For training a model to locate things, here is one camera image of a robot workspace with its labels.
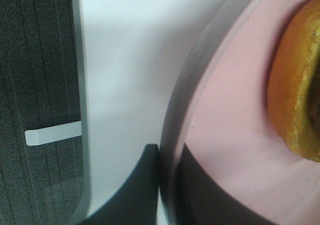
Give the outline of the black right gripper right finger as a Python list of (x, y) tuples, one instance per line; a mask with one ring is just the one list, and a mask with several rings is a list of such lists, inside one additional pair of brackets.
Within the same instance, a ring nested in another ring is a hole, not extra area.
[(179, 225), (272, 225), (225, 192), (185, 145), (177, 169), (176, 220)]

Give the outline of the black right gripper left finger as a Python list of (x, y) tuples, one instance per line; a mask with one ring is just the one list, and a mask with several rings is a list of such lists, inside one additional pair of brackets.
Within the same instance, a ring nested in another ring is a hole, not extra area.
[(82, 225), (155, 225), (159, 195), (160, 153), (147, 144), (120, 189)]

